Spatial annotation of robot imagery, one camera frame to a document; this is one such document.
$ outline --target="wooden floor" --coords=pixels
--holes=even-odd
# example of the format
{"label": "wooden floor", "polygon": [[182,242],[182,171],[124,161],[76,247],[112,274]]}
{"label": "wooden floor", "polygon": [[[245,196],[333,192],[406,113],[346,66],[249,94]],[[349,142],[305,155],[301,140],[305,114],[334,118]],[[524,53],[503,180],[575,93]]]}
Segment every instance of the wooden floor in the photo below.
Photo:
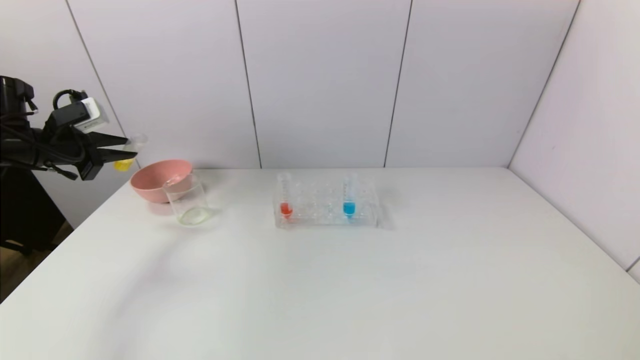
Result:
{"label": "wooden floor", "polygon": [[[53,239],[60,244],[73,231],[65,222]],[[50,254],[50,251],[33,251],[29,256],[0,247],[0,303],[26,279],[27,276]]]}

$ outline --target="small plastic cup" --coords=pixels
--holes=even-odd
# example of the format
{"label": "small plastic cup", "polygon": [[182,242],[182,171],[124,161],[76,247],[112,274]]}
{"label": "small plastic cup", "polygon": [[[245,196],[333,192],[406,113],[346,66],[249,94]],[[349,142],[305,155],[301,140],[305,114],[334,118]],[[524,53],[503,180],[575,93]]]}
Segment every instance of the small plastic cup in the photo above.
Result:
{"label": "small plastic cup", "polygon": [[196,226],[211,218],[211,209],[198,176],[194,174],[173,176],[164,183],[163,190],[180,224]]}

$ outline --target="white table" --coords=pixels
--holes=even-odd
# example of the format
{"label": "white table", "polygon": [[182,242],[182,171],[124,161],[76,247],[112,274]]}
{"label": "white table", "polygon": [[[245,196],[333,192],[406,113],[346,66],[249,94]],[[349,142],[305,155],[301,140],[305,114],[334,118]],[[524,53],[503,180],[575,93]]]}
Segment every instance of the white table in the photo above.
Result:
{"label": "white table", "polygon": [[191,229],[126,184],[0,305],[0,359],[640,359],[640,286],[508,170],[358,172],[381,229],[275,228],[274,170],[200,171]]}

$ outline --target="yellow liquid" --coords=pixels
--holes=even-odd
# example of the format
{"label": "yellow liquid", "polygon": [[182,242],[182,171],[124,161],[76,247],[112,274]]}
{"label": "yellow liquid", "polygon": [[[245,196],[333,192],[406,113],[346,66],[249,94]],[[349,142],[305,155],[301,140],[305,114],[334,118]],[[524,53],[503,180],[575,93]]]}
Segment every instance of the yellow liquid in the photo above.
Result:
{"label": "yellow liquid", "polygon": [[127,171],[131,167],[131,164],[133,164],[133,160],[135,160],[135,158],[116,161],[113,163],[113,167],[118,171]]}

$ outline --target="cable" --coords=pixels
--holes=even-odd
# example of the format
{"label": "cable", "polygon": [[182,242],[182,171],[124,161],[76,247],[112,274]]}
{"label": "cable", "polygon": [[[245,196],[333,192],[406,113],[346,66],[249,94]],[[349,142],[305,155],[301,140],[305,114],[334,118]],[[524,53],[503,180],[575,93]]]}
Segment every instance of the cable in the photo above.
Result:
{"label": "cable", "polygon": [[56,94],[56,96],[53,97],[53,109],[57,110],[58,109],[58,100],[60,100],[60,97],[62,97],[62,95],[69,95],[71,96],[71,98],[73,99],[82,99],[82,93],[79,91],[75,91],[73,89],[66,89],[66,90],[62,90],[60,92],[58,92]]}
{"label": "cable", "polygon": [[33,115],[33,114],[36,114],[36,112],[34,112],[34,111],[27,111],[27,112],[25,112],[25,113],[12,113],[12,114],[6,114],[6,115],[2,115],[2,116],[0,116],[0,121],[4,121],[4,120],[6,120],[6,119],[10,119],[10,118],[13,118],[13,117],[29,116],[29,115]]}
{"label": "cable", "polygon": [[[13,130],[12,128],[10,128],[10,127],[2,124],[2,123],[0,123],[0,127],[2,127],[3,130],[9,132],[13,136],[17,137],[18,139],[20,139],[20,140],[22,140],[24,142],[33,144],[34,147],[36,147],[36,148],[38,148],[40,150],[46,151],[49,155],[53,155],[53,156],[57,157],[60,160],[67,161],[69,163],[77,163],[78,161],[81,161],[84,158],[84,147],[82,146],[82,144],[80,146],[80,156],[73,157],[73,156],[69,156],[69,155],[63,154],[63,153],[57,151],[56,149],[53,149],[52,147],[50,147],[50,146],[48,146],[46,144],[38,143],[38,142],[34,141],[33,139],[31,139],[31,138],[29,138],[27,136],[24,136],[23,134],[19,133],[18,131]],[[76,141],[78,141],[77,135],[75,133],[74,133],[74,137],[76,138]]]}
{"label": "cable", "polygon": [[49,161],[49,160],[44,162],[44,166],[53,169],[55,172],[59,173],[60,175],[62,175],[64,177],[66,177],[67,179],[76,180],[78,178],[78,175],[75,175],[71,171],[62,170],[61,168],[57,167],[56,165],[53,165],[53,163],[51,161]]}
{"label": "cable", "polygon": [[23,163],[20,161],[15,161],[15,160],[11,160],[11,159],[7,159],[7,158],[2,158],[2,164],[0,164],[0,167],[17,167],[17,168],[25,168],[27,170],[37,170],[37,171],[49,171],[48,168],[44,168],[44,167],[36,167],[27,163]]}

